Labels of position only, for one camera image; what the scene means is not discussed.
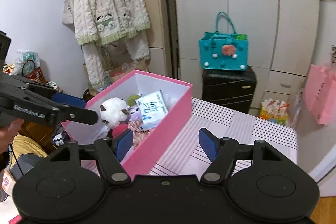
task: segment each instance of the white stuffed animal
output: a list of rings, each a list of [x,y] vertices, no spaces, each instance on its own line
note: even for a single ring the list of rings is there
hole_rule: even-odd
[[[119,98],[111,98],[100,105],[101,121],[109,128],[117,127],[120,122],[124,122],[128,116],[127,103]]]

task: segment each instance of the handbag handle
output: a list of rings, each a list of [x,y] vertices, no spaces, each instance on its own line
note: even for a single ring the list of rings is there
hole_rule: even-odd
[[[35,62],[34,62],[33,60],[31,60],[31,59],[26,60],[26,62],[24,62],[24,63],[23,63],[23,66],[22,66],[22,72],[21,72],[21,74],[22,74],[23,77],[26,77],[26,76],[23,75],[23,69],[25,68],[25,65],[26,65],[28,62],[33,62],[33,64],[34,64],[34,70],[36,69],[36,65],[35,65]]]
[[[217,14],[217,17],[216,17],[216,32],[218,32],[218,23],[219,23],[219,20],[221,18],[221,15],[224,16],[224,18],[229,22],[229,24],[231,25],[232,27],[232,30],[233,30],[233,33],[236,34],[236,29],[235,29],[235,26],[233,25],[232,23],[232,20],[230,19],[230,17],[227,15],[227,13],[225,12],[219,12]]]
[[[231,44],[235,44],[235,43],[236,43],[236,40],[235,40],[232,36],[227,35],[227,34],[223,34],[223,33],[213,34],[213,35],[210,37],[210,39],[212,40],[212,39],[216,39],[216,38],[220,38],[220,37],[222,37],[222,38],[224,38],[224,39],[229,39],[229,40],[231,40],[231,41],[232,41]]]

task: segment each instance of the black suitcase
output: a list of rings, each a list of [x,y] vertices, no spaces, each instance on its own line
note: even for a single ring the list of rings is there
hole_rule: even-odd
[[[257,78],[251,67],[245,71],[206,69],[202,100],[248,113],[256,85]]]

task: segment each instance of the yellow fabric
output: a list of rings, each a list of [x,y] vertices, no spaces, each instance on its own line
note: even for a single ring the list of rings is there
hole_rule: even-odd
[[[17,159],[23,154],[35,154],[43,158],[48,156],[48,154],[43,151],[42,147],[37,142],[26,136],[15,136],[12,147]],[[12,168],[15,163],[16,161],[11,153],[10,168]]]

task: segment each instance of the teal handbag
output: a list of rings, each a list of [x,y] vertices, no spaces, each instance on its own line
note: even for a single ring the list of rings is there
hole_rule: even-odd
[[[231,25],[233,33],[219,33],[218,23],[223,16]],[[246,34],[237,34],[230,17],[219,12],[216,18],[216,32],[205,32],[199,40],[199,56],[204,69],[246,70],[248,57]]]

